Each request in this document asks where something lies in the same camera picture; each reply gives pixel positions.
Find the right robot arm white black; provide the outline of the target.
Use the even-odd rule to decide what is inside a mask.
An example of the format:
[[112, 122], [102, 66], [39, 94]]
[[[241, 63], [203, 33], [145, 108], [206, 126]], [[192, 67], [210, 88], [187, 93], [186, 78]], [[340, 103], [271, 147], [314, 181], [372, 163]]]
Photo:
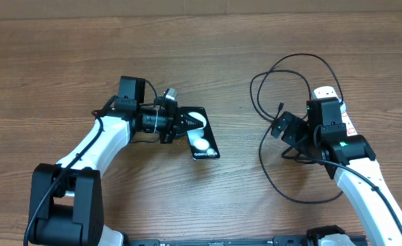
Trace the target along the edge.
[[338, 98], [306, 103], [307, 119], [285, 111], [271, 134], [298, 151], [295, 160], [318, 163], [353, 206], [372, 245], [402, 245], [402, 210], [384, 181], [372, 147], [348, 135]]

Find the black Samsung Galaxy phone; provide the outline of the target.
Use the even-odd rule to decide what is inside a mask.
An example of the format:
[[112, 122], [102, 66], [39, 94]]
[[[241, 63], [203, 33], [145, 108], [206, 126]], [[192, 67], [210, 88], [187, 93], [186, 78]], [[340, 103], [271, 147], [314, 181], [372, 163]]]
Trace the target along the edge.
[[186, 131], [193, 159], [219, 159], [220, 152], [205, 109], [203, 107], [181, 107], [181, 110], [183, 116], [189, 115], [189, 120], [194, 118], [203, 124], [193, 130]]

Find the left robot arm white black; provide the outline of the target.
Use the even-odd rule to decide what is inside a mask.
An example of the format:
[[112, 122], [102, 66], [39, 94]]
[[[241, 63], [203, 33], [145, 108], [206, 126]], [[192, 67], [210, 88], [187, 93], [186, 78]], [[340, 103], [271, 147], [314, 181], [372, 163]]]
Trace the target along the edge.
[[126, 234], [104, 223], [102, 175], [135, 133], [156, 133], [162, 144], [207, 126], [202, 107], [180, 107], [169, 88], [144, 102], [143, 78], [122, 76], [119, 92], [92, 112], [94, 126], [71, 153], [32, 173], [24, 245], [129, 245]]

